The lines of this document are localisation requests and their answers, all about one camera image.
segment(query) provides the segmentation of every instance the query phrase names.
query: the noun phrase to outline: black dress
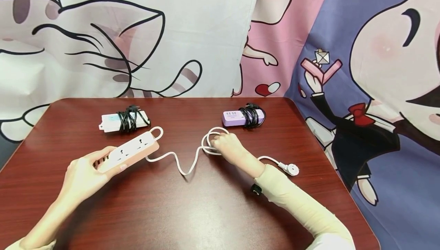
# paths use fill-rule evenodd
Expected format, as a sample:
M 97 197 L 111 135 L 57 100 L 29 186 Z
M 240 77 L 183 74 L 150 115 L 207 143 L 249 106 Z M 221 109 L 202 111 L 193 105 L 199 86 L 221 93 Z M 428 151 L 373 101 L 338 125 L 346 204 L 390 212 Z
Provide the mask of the black dress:
M 400 150 L 399 135 L 374 124 L 357 126 L 352 120 L 333 114 L 324 94 L 312 96 L 316 108 L 336 126 L 332 152 L 342 181 L 351 190 L 357 177 L 370 175 L 367 162 Z

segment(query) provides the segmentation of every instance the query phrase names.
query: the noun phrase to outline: beige sleeve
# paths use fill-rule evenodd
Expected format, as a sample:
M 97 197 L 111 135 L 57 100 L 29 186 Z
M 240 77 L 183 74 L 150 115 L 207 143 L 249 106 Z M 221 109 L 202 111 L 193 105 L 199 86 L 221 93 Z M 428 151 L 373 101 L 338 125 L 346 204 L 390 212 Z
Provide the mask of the beige sleeve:
M 314 238 L 324 234 L 338 235 L 355 249 L 347 227 L 274 166 L 266 164 L 263 174 L 255 178 L 255 183 L 270 202 L 289 211 Z
M 34 248 L 34 249 L 23 249 L 20 247 L 20 242 L 22 239 L 20 239 L 19 241 L 16 241 L 14 244 L 8 246 L 5 250 L 52 250 L 55 246 L 56 240 L 52 241 L 50 244 L 40 247 L 40 248 Z

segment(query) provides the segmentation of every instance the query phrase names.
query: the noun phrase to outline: white power strip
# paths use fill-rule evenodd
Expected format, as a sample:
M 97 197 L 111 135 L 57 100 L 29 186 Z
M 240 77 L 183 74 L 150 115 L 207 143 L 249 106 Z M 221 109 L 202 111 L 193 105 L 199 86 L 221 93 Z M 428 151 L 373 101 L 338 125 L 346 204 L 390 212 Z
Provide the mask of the white power strip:
M 148 119 L 147 114 L 144 111 L 139 111 L 139 114 L 141 114 L 145 120 L 147 120 L 148 124 L 144 122 L 142 117 L 137 116 L 136 127 L 140 128 L 150 125 L 150 119 Z M 104 130 L 104 132 L 116 132 L 121 128 L 121 119 L 119 118 L 118 114 L 103 115 L 101 116 L 101 120 L 102 122 L 99 125 L 99 129 Z
M 151 131 L 154 131 L 155 129 L 159 129 L 161 131 L 161 134 L 157 138 L 151 134 Z M 114 149 L 107 157 L 96 161 L 94 166 L 101 173 L 105 173 L 122 165 L 127 165 L 127 167 L 130 167 L 139 160 L 142 160 L 145 157 L 148 158 L 149 154 L 159 149 L 159 143 L 157 140 L 162 137 L 162 134 L 163 131 L 160 127 L 156 127 L 148 132 L 144 132 L 143 134 Z

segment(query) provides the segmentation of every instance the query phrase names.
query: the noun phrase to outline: power cord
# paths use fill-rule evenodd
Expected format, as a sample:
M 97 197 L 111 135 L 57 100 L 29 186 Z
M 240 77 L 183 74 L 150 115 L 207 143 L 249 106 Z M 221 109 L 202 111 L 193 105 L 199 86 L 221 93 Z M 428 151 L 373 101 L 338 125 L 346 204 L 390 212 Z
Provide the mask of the power cord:
M 264 114 L 264 119 L 263 121 L 261 121 L 261 123 L 259 123 L 260 119 L 258 118 L 258 112 L 257 112 L 258 109 L 260 109 Z M 243 125 L 244 128 L 248 128 L 248 129 L 258 128 L 263 124 L 264 120 L 266 120 L 266 112 L 263 110 L 263 108 L 261 108 L 257 104 L 247 103 L 245 107 L 241 107 L 238 110 L 243 114 L 243 116 L 246 119 L 246 123 L 245 125 Z
M 156 129 L 158 129 L 160 131 L 160 135 L 158 137 L 156 137 L 155 140 L 159 140 L 162 137 L 164 131 L 161 127 L 156 126 L 156 127 L 152 128 L 150 130 L 150 132 L 154 131 Z M 229 134 L 228 130 L 226 130 L 225 128 L 221 128 L 221 127 L 214 127 L 211 130 L 209 130 L 209 132 L 203 136 L 202 142 L 200 143 L 200 147 L 198 147 L 197 151 L 195 152 L 194 162 L 191 165 L 191 168 L 189 169 L 189 171 L 187 173 L 182 171 L 182 168 L 180 167 L 180 163 L 179 163 L 179 158 L 177 157 L 177 154 L 175 152 L 168 152 L 168 153 L 166 153 L 158 158 L 154 158 L 152 160 L 150 160 L 148 157 L 145 159 L 149 162 L 156 162 L 156 161 L 163 159 L 164 157 L 167 157 L 168 155 L 173 155 L 174 159 L 176 160 L 177 169 L 179 169 L 180 174 L 182 176 L 187 176 L 187 175 L 191 174 L 191 172 L 193 171 L 193 169 L 197 163 L 197 159 L 199 158 L 200 150 L 203 150 L 206 154 L 210 154 L 210 155 L 221 155 L 220 152 L 217 151 L 217 149 L 215 149 L 213 146 L 211 146 L 211 142 L 209 141 L 210 135 L 212 135 L 212 134 L 219 135 L 220 134 L 220 132 L 214 132 L 215 130 L 221 130 L 221 131 L 225 132 L 226 134 Z M 291 164 L 286 165 L 284 163 L 278 162 L 277 160 L 275 160 L 274 158 L 271 158 L 269 156 L 261 156 L 258 158 L 258 160 L 263 160 L 265 158 L 268 160 L 272 160 L 274 163 L 276 163 L 276 165 L 278 167 L 283 169 L 284 172 L 286 172 L 287 174 L 289 174 L 291 176 L 296 176 L 299 174 L 299 168 L 295 164 L 291 163 Z
M 128 134 L 136 131 L 137 115 L 140 115 L 147 127 L 151 126 L 151 120 L 145 120 L 144 116 L 140 113 L 139 106 L 130 105 L 125 111 L 118 111 L 116 114 L 118 114 L 119 120 L 121 120 L 121 127 L 119 128 L 119 131 L 121 132 Z

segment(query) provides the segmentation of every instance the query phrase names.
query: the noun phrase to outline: purple power strip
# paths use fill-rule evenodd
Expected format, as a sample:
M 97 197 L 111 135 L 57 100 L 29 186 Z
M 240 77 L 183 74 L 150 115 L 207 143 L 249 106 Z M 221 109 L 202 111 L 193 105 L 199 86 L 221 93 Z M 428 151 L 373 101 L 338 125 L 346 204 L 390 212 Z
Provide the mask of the purple power strip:
M 263 111 L 260 109 L 257 109 L 258 114 L 258 123 L 263 122 L 264 120 L 264 114 Z M 246 124 L 246 119 L 240 111 L 224 111 L 223 112 L 223 125 L 226 127 L 229 126 L 242 126 Z

